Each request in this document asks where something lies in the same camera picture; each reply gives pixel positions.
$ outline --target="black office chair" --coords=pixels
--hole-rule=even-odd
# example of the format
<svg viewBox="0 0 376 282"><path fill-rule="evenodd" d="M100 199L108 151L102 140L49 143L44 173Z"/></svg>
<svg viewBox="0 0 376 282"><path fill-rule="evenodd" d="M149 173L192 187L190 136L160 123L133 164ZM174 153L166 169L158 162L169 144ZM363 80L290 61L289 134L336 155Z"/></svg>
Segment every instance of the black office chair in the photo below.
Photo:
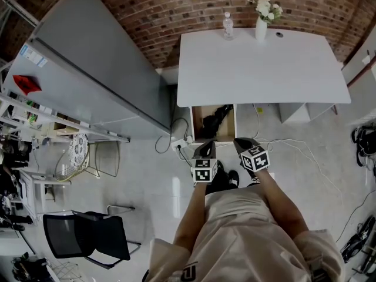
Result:
<svg viewBox="0 0 376 282"><path fill-rule="evenodd" d="M132 207L108 206L128 209ZM96 212L81 213L72 211L73 215L43 215L43 226L49 247L53 255L59 258L84 257L105 269L110 269L123 260L130 260L130 255L137 251L141 244L129 241L125 237L123 220L116 215ZM129 252L128 243L137 245ZM97 250L108 256L118 258L113 264L103 264L89 256Z"/></svg>

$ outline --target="white table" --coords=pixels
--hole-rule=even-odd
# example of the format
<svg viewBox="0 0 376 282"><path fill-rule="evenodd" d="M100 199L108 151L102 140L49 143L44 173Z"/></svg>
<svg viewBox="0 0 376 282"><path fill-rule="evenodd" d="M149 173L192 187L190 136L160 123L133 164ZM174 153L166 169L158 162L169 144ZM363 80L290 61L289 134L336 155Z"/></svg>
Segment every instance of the white table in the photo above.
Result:
<svg viewBox="0 0 376 282"><path fill-rule="evenodd" d="M180 107L280 103L285 122L309 121L350 102L340 64L323 36L269 29L259 42L251 28L235 29L232 41L221 29L182 35Z"/></svg>
<svg viewBox="0 0 376 282"><path fill-rule="evenodd" d="M65 186L72 184L71 181L59 182L54 179L52 175L48 175L46 173L29 172L24 169L18 170L20 175L19 182L22 185L21 191L23 193L23 196L20 196L21 202L29 212L30 216L35 220L37 219L37 216L39 214L47 213L45 185ZM42 203L42 213L38 213L37 211L35 201L35 185L39 186Z"/></svg>

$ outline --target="black bag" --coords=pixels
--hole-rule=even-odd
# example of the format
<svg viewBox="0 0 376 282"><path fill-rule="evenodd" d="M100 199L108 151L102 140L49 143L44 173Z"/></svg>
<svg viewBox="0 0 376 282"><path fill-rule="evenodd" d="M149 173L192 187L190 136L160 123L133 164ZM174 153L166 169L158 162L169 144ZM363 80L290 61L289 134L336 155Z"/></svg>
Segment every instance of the black bag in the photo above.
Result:
<svg viewBox="0 0 376 282"><path fill-rule="evenodd" d="M351 133L351 140L357 145L357 163L365 166L361 157L372 156L376 153L376 127L362 126Z"/></svg>

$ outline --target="power strip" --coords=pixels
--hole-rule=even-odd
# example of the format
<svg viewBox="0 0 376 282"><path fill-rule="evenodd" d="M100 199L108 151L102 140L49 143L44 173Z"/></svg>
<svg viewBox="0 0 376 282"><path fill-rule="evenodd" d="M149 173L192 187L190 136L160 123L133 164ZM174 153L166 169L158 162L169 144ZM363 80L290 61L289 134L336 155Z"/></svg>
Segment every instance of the power strip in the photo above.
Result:
<svg viewBox="0 0 376 282"><path fill-rule="evenodd" d="M192 144L192 142L193 142L192 136L188 136L187 140L180 139L178 141L172 142L171 148L175 152L175 151L177 151L178 145L180 145L180 148L182 149L182 148L187 147L188 145Z"/></svg>

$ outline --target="gray refrigerator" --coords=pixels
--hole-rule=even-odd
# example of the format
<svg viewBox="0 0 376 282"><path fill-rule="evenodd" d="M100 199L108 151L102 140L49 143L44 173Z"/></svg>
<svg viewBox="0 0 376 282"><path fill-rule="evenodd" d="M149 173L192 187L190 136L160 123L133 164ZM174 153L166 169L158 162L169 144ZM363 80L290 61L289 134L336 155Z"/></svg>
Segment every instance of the gray refrigerator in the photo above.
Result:
<svg viewBox="0 0 376 282"><path fill-rule="evenodd" d="M26 97L64 115L131 139L169 132L166 82L100 0L60 0L18 53L4 87L21 96L13 75L42 91Z"/></svg>

